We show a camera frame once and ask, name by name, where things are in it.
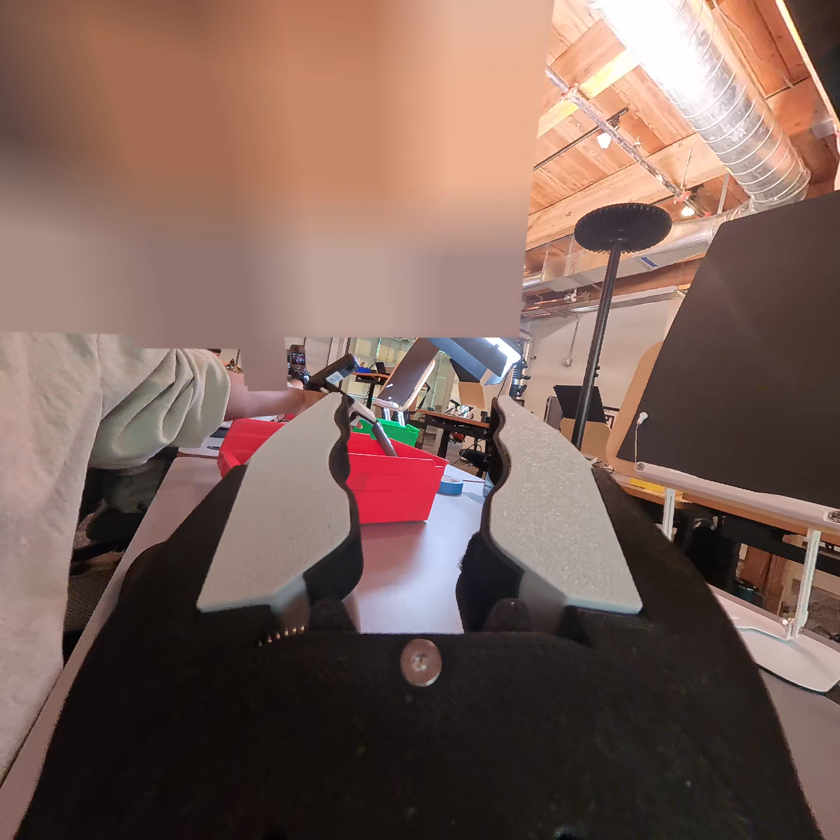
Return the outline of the round silver air duct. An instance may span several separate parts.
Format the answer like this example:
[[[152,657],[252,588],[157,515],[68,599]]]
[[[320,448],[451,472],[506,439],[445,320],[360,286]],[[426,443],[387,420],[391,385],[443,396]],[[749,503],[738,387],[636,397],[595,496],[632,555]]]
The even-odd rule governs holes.
[[[707,3],[589,5],[725,165],[750,212],[805,199],[811,173]]]

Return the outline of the red plastic bin with divider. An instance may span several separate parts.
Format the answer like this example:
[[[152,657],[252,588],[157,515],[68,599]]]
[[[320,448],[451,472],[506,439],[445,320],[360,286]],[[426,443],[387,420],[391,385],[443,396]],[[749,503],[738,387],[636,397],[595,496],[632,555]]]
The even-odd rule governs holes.
[[[339,451],[339,477],[330,450],[285,451],[268,442],[248,459],[240,490],[248,513],[276,515],[284,526],[347,522],[353,496],[361,524],[424,522],[445,468],[429,459]]]

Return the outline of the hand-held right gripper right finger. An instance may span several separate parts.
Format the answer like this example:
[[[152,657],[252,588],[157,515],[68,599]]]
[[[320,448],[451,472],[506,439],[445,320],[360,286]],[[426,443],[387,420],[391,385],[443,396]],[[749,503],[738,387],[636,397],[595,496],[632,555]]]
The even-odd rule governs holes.
[[[491,489],[481,535],[511,572],[505,594],[554,632],[568,607],[636,616],[643,601],[593,468],[562,434],[509,396],[491,412]]]

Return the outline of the black board on white stand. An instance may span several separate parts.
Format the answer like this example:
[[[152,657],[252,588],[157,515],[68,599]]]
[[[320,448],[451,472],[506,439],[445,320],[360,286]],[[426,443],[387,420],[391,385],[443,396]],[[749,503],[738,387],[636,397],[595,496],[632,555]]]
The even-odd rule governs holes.
[[[804,625],[817,540],[838,532],[838,192],[724,223],[616,456],[666,489],[805,528],[793,624],[728,605],[753,660],[801,688],[838,685],[838,648]]]

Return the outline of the dark background desk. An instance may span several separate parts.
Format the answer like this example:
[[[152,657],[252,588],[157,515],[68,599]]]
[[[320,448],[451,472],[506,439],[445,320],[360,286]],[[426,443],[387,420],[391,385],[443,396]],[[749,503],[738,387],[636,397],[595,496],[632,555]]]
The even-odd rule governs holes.
[[[454,434],[473,438],[476,442],[487,441],[490,434],[488,423],[462,416],[428,411],[427,409],[418,412],[416,423],[422,432],[416,442],[417,448],[425,448],[425,438],[430,430],[436,429],[439,432],[436,455],[441,459],[448,458],[449,441]]]

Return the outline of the cardboard box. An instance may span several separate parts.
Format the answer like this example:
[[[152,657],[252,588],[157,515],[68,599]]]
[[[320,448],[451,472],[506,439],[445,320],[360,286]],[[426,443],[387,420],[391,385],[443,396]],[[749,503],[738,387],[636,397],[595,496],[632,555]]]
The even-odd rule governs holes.
[[[565,417],[560,421],[560,433],[573,442],[574,419]],[[607,423],[586,422],[581,453],[589,459],[607,461],[606,446],[611,436],[611,428]]]

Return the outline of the studio softbox light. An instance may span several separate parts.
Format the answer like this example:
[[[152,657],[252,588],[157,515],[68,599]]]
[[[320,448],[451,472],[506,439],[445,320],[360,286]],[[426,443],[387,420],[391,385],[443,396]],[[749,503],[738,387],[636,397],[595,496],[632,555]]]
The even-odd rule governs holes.
[[[461,382],[497,385],[522,360],[522,342],[504,338],[431,338]]]

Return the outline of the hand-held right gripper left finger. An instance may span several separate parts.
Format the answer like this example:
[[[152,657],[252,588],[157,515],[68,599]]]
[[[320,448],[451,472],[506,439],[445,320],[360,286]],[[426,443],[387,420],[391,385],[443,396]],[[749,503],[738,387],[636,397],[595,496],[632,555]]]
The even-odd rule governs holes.
[[[267,606],[296,632],[318,602],[353,591],[364,558],[349,438],[350,404],[335,393],[255,451],[196,599],[201,613]]]

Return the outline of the person's left forearm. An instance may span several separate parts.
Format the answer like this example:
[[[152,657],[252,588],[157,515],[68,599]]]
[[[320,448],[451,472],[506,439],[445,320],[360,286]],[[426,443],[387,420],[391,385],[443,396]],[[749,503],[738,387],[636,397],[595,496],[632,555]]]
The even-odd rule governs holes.
[[[225,409],[225,422],[240,418],[293,415],[305,411],[313,393],[287,388],[278,392],[252,392],[247,388],[231,386]]]

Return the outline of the black round top floor stand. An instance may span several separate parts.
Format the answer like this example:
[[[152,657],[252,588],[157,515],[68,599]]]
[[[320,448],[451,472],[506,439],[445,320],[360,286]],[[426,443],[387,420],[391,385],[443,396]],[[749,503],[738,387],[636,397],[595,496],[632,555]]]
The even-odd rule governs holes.
[[[583,249],[608,255],[574,419],[572,444],[578,450],[582,450],[583,447],[585,426],[588,422],[621,257],[623,254],[636,253],[656,246],[669,234],[671,228],[672,221],[666,210],[643,203],[620,203],[598,208],[584,215],[574,228],[574,237]]]

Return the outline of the person's upper body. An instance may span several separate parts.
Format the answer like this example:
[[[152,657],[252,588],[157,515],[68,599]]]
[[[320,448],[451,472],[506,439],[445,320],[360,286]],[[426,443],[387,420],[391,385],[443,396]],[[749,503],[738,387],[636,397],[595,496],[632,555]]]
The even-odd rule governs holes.
[[[70,554],[89,468],[133,469],[219,426],[230,382],[207,350],[121,335],[2,332],[1,764],[62,669]]]

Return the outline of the black tilted board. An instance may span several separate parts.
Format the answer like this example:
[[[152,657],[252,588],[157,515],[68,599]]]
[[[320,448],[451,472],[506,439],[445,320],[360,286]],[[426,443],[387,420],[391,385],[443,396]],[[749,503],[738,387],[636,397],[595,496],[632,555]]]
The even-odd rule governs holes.
[[[396,413],[404,413],[411,408],[434,370],[437,353],[438,347],[430,339],[416,339],[384,383],[373,404]]]

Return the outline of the green plastic bin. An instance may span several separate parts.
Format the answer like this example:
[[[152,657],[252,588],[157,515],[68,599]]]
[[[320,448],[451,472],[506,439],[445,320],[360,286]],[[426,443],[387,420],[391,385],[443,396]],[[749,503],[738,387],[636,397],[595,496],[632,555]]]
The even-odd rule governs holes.
[[[402,426],[397,421],[390,421],[387,419],[381,419],[379,421],[379,424],[384,430],[386,436],[392,441],[408,445],[410,447],[415,447],[417,445],[417,440],[421,432],[421,429],[419,427],[410,424]],[[351,421],[350,429],[352,432],[358,434],[366,434],[374,441],[376,441],[376,435],[373,426],[371,425],[371,423],[369,423],[361,417],[357,416],[354,420]]]

